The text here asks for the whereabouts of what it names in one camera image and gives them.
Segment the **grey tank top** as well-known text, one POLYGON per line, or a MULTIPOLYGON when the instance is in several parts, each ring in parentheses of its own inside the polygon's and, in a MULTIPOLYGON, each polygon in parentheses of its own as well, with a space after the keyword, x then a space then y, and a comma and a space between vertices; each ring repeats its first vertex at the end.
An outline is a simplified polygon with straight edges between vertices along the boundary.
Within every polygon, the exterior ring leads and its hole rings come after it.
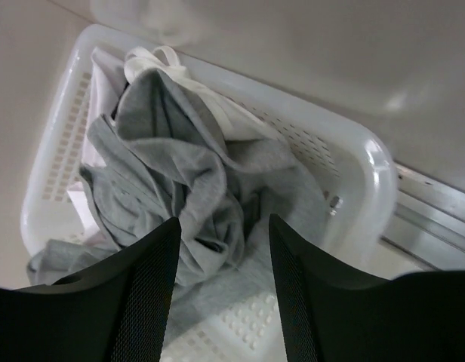
POLYGON ((326 201, 289 147, 267 138, 225 140, 199 97, 164 72, 136 78, 115 117, 93 121, 88 139, 105 166, 82 165, 79 176, 104 240, 51 240, 29 261, 28 278, 52 284, 177 217, 182 232, 167 342, 234 303, 274 291, 271 214, 308 241, 323 239, 326 201))

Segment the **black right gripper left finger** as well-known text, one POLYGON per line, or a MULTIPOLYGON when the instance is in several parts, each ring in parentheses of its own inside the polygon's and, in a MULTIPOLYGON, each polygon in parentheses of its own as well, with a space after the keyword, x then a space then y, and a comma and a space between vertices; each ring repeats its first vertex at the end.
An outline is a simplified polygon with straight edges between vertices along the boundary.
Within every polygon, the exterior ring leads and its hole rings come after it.
POLYGON ((158 361, 180 234, 173 217, 52 285, 0 288, 0 361, 158 361))

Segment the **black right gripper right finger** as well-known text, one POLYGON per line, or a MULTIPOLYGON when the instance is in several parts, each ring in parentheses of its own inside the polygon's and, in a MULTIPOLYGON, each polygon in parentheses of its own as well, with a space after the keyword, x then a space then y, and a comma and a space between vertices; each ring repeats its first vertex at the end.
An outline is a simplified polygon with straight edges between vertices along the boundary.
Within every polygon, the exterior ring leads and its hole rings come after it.
POLYGON ((465 271, 379 278, 275 214, 269 246, 289 361, 465 361, 465 271))

